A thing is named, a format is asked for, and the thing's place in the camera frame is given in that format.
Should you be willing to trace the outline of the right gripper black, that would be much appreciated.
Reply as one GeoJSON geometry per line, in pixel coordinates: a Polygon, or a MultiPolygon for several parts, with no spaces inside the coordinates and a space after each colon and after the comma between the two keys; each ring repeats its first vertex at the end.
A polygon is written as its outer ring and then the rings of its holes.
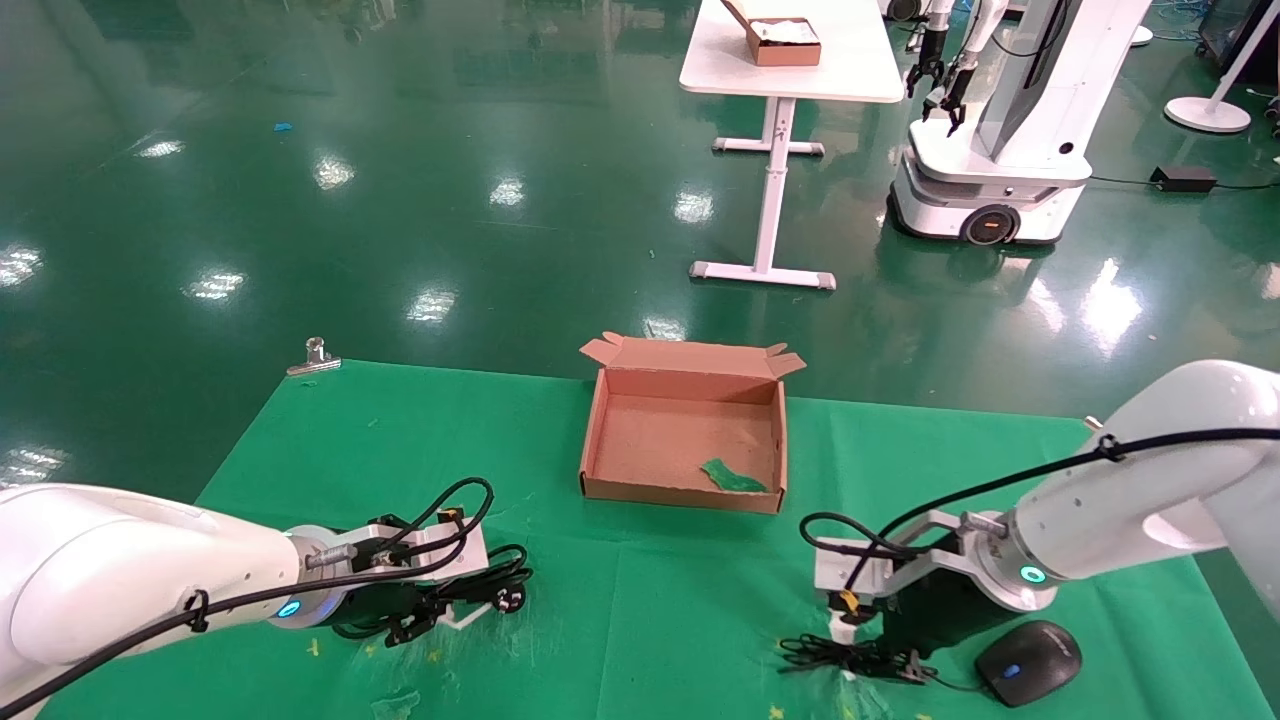
{"type": "Polygon", "coordinates": [[[936,570],[881,603],[877,641],[847,648],[850,673],[892,673],[896,682],[929,684],[936,669],[924,665],[940,650],[1012,620],[1012,611],[987,597],[970,578],[936,570]]]}

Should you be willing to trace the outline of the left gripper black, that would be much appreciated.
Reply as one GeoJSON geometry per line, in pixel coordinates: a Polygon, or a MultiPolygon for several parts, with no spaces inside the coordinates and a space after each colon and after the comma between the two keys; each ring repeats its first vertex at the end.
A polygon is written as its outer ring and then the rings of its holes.
{"type": "Polygon", "coordinates": [[[408,644],[435,628],[452,605],[433,585],[387,582],[346,592],[324,620],[335,633],[387,633],[385,647],[408,644]]]}

